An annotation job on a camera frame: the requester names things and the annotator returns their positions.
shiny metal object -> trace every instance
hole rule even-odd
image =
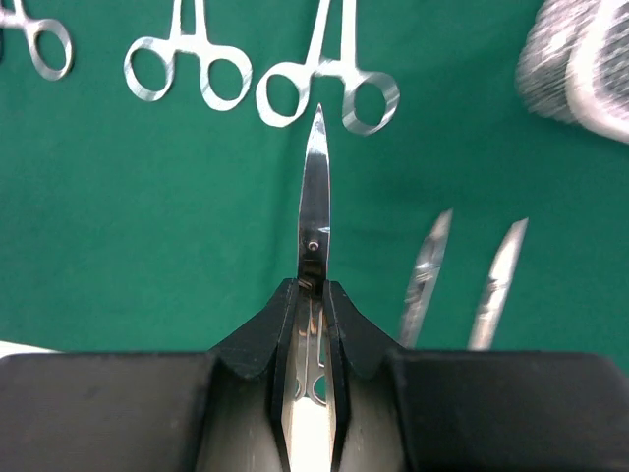
[[[414,348],[422,330],[430,296],[439,276],[445,246],[450,232],[452,210],[444,211],[432,227],[418,253],[404,300],[399,343]]]
[[[168,39],[145,36],[137,39],[129,48],[124,62],[125,79],[129,89],[144,101],[156,101],[170,90],[175,78],[175,54],[183,52],[199,58],[200,62],[200,92],[207,105],[218,111],[234,108],[245,97],[252,81],[252,63],[240,49],[232,46],[212,44],[207,37],[205,23],[204,0],[195,0],[195,33],[183,34],[181,22],[182,0],[174,0],[173,16]],[[166,85],[161,90],[151,90],[144,87],[136,77],[132,63],[133,55],[139,50],[154,53],[164,65]],[[225,100],[219,97],[209,82],[209,68],[215,61],[225,60],[238,68],[242,78],[242,88],[238,97]]]
[[[603,0],[572,50],[572,113],[595,133],[629,143],[629,1]]]
[[[537,14],[517,70],[528,109],[566,123],[575,121],[567,101],[566,74],[579,33],[600,0],[546,0]]]
[[[0,30],[22,30],[29,46],[30,60],[35,70],[41,77],[48,81],[58,81],[63,78],[70,68],[74,57],[74,51],[70,35],[66,28],[57,20],[34,20],[29,17],[24,7],[24,0],[14,0],[15,11],[10,11],[2,6],[0,0]],[[37,37],[43,32],[50,32],[57,36],[63,46],[65,63],[61,69],[52,69],[44,62],[37,50]],[[0,57],[2,54],[2,37],[0,37]]]
[[[330,172],[321,105],[316,109],[306,147],[302,195],[299,204],[297,398],[304,395],[319,405],[315,392],[323,377],[323,282],[327,277],[330,243]]]
[[[356,60],[356,1],[343,0],[340,60],[321,56],[325,25],[330,0],[319,0],[314,21],[313,37],[304,64],[281,62],[272,66],[262,76],[256,88],[256,103],[262,121],[270,126],[285,127],[299,118],[308,105],[312,77],[338,77],[345,85],[343,93],[343,124],[360,135],[370,135],[380,130],[393,117],[400,101],[400,90],[391,76],[382,72],[366,72],[358,68]],[[268,81],[272,76],[282,76],[295,85],[299,93],[297,110],[285,116],[276,112],[268,100]],[[356,116],[356,91],[362,84],[373,84],[384,96],[385,109],[380,122],[363,123]]]
[[[518,263],[528,222],[528,219],[522,219],[511,225],[493,260],[472,328],[468,344],[470,350],[481,351],[491,347],[509,293],[513,272]]]

green table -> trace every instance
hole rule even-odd
[[[26,1],[35,18],[68,28],[76,65],[49,83],[24,36],[5,33],[0,339],[190,350],[241,325],[296,273],[304,147],[320,101],[332,172],[329,276],[367,317],[397,334],[415,255],[453,207],[419,344],[464,347],[495,250],[529,216],[495,348],[598,351],[629,368],[629,147],[523,108],[514,71],[540,0],[359,1],[359,64],[391,74],[401,90],[391,123],[368,138],[343,128],[334,79],[314,80],[309,108],[288,128],[257,115],[261,75],[304,60],[315,0],[207,0],[212,41],[243,49],[254,65],[252,91],[230,112],[202,101],[192,56],[178,57],[175,85],[158,102],[127,88],[127,49],[168,35],[171,0]],[[332,2],[328,22],[331,57],[340,6]],[[60,56],[47,39],[44,52]],[[234,96],[238,76],[223,66],[212,82]],[[138,67],[159,85],[156,59],[139,56]],[[272,85],[273,103],[294,106],[294,90]],[[361,91],[366,120],[379,100]]]

silver scissors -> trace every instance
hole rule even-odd
[[[311,93],[311,78],[338,77],[345,84],[343,93],[343,124],[345,128],[360,135],[370,135],[386,125],[400,101],[400,90],[391,76],[382,72],[366,72],[356,63],[356,0],[343,0],[340,60],[321,56],[325,24],[330,0],[320,0],[314,21],[313,37],[306,62],[280,62],[262,76],[256,88],[256,103],[260,118],[270,126],[283,128],[299,118],[308,105]],[[268,100],[268,80],[272,76],[283,76],[291,81],[299,93],[297,110],[291,116],[276,112]],[[363,123],[356,116],[355,98],[358,87],[373,84],[384,96],[385,109],[380,122],[375,125]]]
[[[518,264],[528,222],[528,218],[521,219],[511,225],[493,259],[468,344],[468,349],[472,351],[484,351],[491,347]]]
[[[144,101],[156,101],[166,94],[175,79],[175,53],[193,54],[200,61],[200,92],[207,105],[218,111],[234,108],[245,97],[252,82],[252,63],[242,50],[232,46],[212,44],[207,37],[204,0],[195,0],[195,33],[183,34],[181,23],[182,0],[174,0],[173,17],[168,39],[145,36],[137,39],[125,57],[124,72],[129,89]],[[132,56],[139,50],[148,50],[161,60],[166,71],[166,85],[161,90],[144,87],[134,72]],[[238,97],[225,100],[219,97],[209,82],[209,67],[218,60],[231,62],[242,78],[242,88]]]
[[[321,105],[316,109],[306,147],[302,195],[299,203],[297,301],[298,349],[296,400],[305,395],[324,405],[315,392],[323,377],[323,282],[327,277],[330,244],[330,171]]]
[[[34,20],[29,17],[24,8],[24,0],[14,0],[13,6],[15,11],[10,11],[2,6],[2,0],[0,0],[0,30],[22,30],[27,38],[30,60],[35,70],[48,81],[58,81],[68,74],[72,67],[73,47],[68,31],[57,20],[49,18]],[[37,37],[43,32],[51,32],[61,41],[66,56],[66,62],[61,69],[48,67],[39,55],[39,51],[37,51]]]
[[[404,300],[400,344],[415,348],[422,330],[422,323],[429,307],[430,296],[439,277],[443,254],[450,232],[452,209],[444,211],[436,220],[429,235],[424,240],[415,260],[413,275]]]

scissor blade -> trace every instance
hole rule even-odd
[[[487,350],[491,347],[509,293],[513,272],[518,264],[528,222],[527,218],[511,225],[493,259],[470,336],[468,348],[471,350]]]
[[[298,278],[304,287],[318,290],[327,277],[330,240],[330,170],[321,105],[306,146],[298,233]]]
[[[439,216],[415,260],[402,314],[400,344],[404,347],[414,348],[422,330],[430,296],[441,269],[451,220],[452,209]]]

green cloth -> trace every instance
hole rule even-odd
[[[453,207],[419,345],[465,347],[495,251],[528,216],[494,347],[597,351],[629,368],[629,147],[524,109],[515,68],[541,0],[359,0],[359,66],[390,74],[401,90],[392,121],[367,138],[343,127],[337,79],[314,79],[308,109],[287,128],[258,117],[257,82],[275,63],[305,59],[316,0],[206,1],[210,39],[254,65],[252,89],[229,112],[205,105],[190,55],[178,55],[160,101],[128,89],[125,54],[140,36],[168,36],[171,0],[26,3],[68,28],[76,61],[47,82],[22,33],[5,31],[0,339],[190,350],[244,323],[296,274],[304,149],[321,102],[329,277],[365,316],[397,335],[416,253]],[[184,3],[191,28],[193,2]],[[340,12],[333,0],[329,57],[338,57]],[[55,59],[60,46],[48,39],[44,53]],[[160,84],[154,57],[137,65],[148,85]],[[224,64],[212,82],[228,97],[239,89]],[[273,103],[290,110],[295,91],[272,85]],[[377,119],[383,103],[366,89],[357,106]]]

